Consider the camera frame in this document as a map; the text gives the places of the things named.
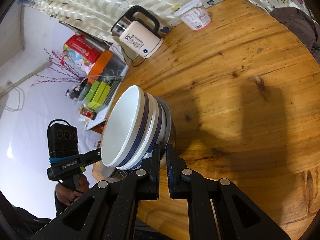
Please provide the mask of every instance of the container lid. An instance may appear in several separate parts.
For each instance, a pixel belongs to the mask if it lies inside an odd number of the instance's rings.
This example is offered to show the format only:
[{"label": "container lid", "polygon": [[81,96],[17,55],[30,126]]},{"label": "container lid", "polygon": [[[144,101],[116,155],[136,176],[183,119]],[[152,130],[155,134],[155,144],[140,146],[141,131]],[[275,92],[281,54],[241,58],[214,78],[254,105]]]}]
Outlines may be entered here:
[{"label": "container lid", "polygon": [[201,0],[193,0],[186,5],[182,6],[178,11],[176,11],[173,16],[174,17],[179,17],[182,14],[186,13],[188,10],[196,7],[199,3],[201,3]]}]

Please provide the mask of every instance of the bowl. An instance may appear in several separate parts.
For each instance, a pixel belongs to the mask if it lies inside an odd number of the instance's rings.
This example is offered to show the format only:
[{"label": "bowl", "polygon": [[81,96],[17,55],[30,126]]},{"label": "bowl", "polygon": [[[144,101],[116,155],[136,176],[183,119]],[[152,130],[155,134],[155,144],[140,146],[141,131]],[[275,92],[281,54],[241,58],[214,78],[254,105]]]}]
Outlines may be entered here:
[{"label": "bowl", "polygon": [[101,159],[105,166],[123,166],[122,162],[136,152],[148,116],[147,94],[138,86],[129,87],[117,101],[106,124],[101,149]]},{"label": "bowl", "polygon": [[119,170],[129,170],[139,167],[141,165],[143,157],[149,156],[149,154],[152,152],[153,145],[159,137],[162,122],[162,113],[161,116],[159,116],[160,105],[152,95],[148,94],[148,97],[153,106],[150,126],[148,127],[146,136],[137,153],[126,165],[118,167]]},{"label": "bowl", "polygon": [[155,125],[158,127],[158,131],[156,132],[155,136],[153,137],[152,142],[150,143],[148,149],[145,151],[145,154],[141,154],[139,156],[139,162],[137,162],[137,164],[135,164],[134,166],[128,167],[126,169],[128,170],[136,170],[139,169],[141,166],[141,163],[144,159],[151,157],[152,156],[152,150],[153,150],[153,146],[154,144],[159,144],[162,145],[164,143],[164,139],[165,139],[165,134],[166,134],[166,116],[165,116],[165,112],[163,107],[157,102],[157,100],[155,98],[153,98],[155,100],[155,104],[156,106],[158,106],[159,108],[159,125],[161,125],[160,127],[158,125]]},{"label": "bowl", "polygon": [[[161,98],[156,98],[157,102],[161,104],[161,106],[164,109],[165,112],[165,117],[166,117],[166,132],[164,136],[164,143],[160,146],[160,167],[164,166],[166,164],[166,147],[168,144],[173,144],[173,148],[175,147],[176,143],[176,129],[173,124],[172,118],[171,118],[171,113],[169,106],[167,103],[161,99]],[[126,175],[132,173],[133,170],[120,170],[120,173],[123,177]]]}]

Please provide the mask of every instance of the screw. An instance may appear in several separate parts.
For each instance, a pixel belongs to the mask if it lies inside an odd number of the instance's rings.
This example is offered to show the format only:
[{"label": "screw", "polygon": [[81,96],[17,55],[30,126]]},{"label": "screw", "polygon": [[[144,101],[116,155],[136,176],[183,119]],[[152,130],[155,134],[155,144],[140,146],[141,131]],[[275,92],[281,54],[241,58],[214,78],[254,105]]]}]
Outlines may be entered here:
[{"label": "screw", "polygon": [[144,176],[144,175],[147,174],[147,172],[146,172],[145,170],[137,170],[136,174],[137,174],[138,176]]},{"label": "screw", "polygon": [[98,187],[99,188],[105,188],[106,186],[108,186],[108,182],[105,180],[101,180],[98,182]]},{"label": "screw", "polygon": [[220,180],[220,183],[224,186],[228,186],[230,184],[230,180],[223,178]]},{"label": "screw", "polygon": [[192,174],[192,170],[190,170],[190,169],[184,169],[184,170],[182,171],[182,173],[183,173],[184,175],[191,175],[191,174]]}]

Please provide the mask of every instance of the wood grain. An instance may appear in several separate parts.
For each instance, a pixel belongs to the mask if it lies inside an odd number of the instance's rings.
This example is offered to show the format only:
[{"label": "wood grain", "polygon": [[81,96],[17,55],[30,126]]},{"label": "wood grain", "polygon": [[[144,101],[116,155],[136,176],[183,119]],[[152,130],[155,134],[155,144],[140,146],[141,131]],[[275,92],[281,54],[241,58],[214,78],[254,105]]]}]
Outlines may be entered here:
[{"label": "wood grain", "polygon": [[[176,152],[204,177],[230,178],[293,240],[320,207],[320,68],[297,37],[244,0],[208,9],[203,30],[180,24],[150,59],[131,67],[117,98],[138,85],[163,98]],[[160,199],[139,218],[188,239],[186,200]]]}]

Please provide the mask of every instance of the blue stripe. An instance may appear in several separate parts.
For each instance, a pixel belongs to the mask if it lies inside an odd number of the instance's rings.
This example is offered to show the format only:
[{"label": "blue stripe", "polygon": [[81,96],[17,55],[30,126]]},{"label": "blue stripe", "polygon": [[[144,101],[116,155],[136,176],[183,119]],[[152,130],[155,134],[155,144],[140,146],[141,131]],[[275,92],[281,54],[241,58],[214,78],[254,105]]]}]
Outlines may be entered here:
[{"label": "blue stripe", "polygon": [[152,139],[152,141],[151,141],[151,143],[149,145],[149,148],[148,148],[146,154],[141,158],[141,160],[136,165],[134,165],[131,168],[131,170],[134,170],[134,169],[138,168],[141,165],[142,161],[150,156],[150,154],[153,151],[153,147],[154,147],[155,143],[157,142],[157,140],[159,138],[159,134],[160,134],[160,130],[161,130],[161,123],[162,123],[162,109],[161,109],[161,106],[160,106],[159,103],[158,103],[158,107],[159,107],[159,119],[158,119],[158,123],[157,123],[156,133],[153,136],[153,139]]},{"label": "blue stripe", "polygon": [[50,162],[50,163],[59,163],[59,162],[61,162],[61,161],[70,159],[71,157],[74,157],[74,155],[72,155],[72,156],[67,156],[67,157],[62,157],[62,158],[49,158],[49,162]]},{"label": "blue stripe", "polygon": [[136,152],[136,150],[142,140],[144,131],[147,126],[148,116],[149,116],[149,98],[146,93],[144,93],[144,102],[145,103],[144,103],[143,116],[142,116],[142,120],[141,120],[141,124],[140,124],[140,128],[139,128],[137,137],[136,137],[129,153],[127,154],[126,158],[117,167],[121,167],[121,166],[126,165],[128,163],[128,161],[132,158],[132,156]]}]

